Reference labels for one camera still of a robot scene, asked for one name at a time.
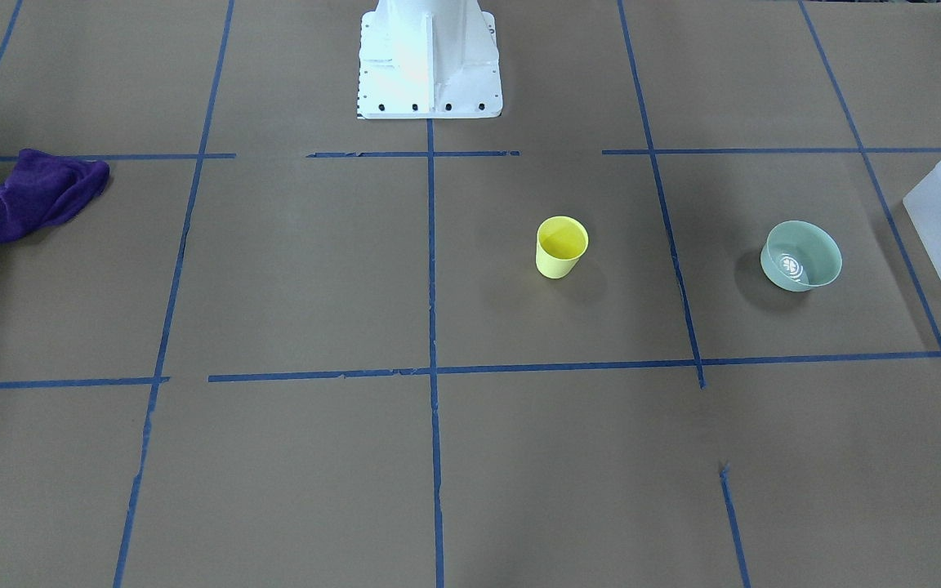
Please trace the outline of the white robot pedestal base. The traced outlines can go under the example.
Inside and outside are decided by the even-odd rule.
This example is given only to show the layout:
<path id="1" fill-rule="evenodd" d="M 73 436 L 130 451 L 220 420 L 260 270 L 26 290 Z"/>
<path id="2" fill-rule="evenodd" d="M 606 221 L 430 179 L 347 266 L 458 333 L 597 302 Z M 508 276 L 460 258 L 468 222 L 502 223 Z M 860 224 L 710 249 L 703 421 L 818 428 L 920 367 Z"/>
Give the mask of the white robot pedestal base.
<path id="1" fill-rule="evenodd" d="M 380 1 L 359 33 L 359 119 L 502 115 L 496 20 L 477 1 Z"/>

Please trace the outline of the purple cloth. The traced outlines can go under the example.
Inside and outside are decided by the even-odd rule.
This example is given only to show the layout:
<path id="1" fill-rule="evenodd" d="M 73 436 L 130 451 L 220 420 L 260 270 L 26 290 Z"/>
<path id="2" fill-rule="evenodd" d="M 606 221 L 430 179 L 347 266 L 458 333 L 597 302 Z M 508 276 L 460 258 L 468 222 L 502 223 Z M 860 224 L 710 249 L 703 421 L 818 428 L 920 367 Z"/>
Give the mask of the purple cloth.
<path id="1" fill-rule="evenodd" d="M 63 225 L 109 183 L 109 164 L 23 149 L 0 184 L 0 244 Z"/>

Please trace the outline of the yellow plastic cup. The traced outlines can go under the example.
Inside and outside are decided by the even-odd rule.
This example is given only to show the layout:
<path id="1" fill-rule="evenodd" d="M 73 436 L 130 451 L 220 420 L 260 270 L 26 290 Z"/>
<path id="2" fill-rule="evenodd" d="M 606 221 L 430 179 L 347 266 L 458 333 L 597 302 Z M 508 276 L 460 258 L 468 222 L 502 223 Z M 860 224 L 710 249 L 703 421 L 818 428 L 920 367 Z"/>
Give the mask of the yellow plastic cup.
<path id="1" fill-rule="evenodd" d="M 589 232 L 579 220 L 570 216 L 548 217 L 535 234 L 535 268 L 545 278 L 564 278 L 589 244 Z"/>

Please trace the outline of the light green bowl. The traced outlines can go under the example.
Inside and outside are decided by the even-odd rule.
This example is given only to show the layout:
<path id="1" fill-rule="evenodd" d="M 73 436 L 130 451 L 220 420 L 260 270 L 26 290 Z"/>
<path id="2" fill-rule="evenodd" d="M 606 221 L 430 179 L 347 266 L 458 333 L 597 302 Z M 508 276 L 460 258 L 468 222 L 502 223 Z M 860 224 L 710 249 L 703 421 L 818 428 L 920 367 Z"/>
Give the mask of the light green bowl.
<path id="1" fill-rule="evenodd" d="M 776 224 L 760 251 L 760 267 L 776 287 L 807 292 L 833 283 L 843 257 L 834 239 L 817 225 L 802 220 Z"/>

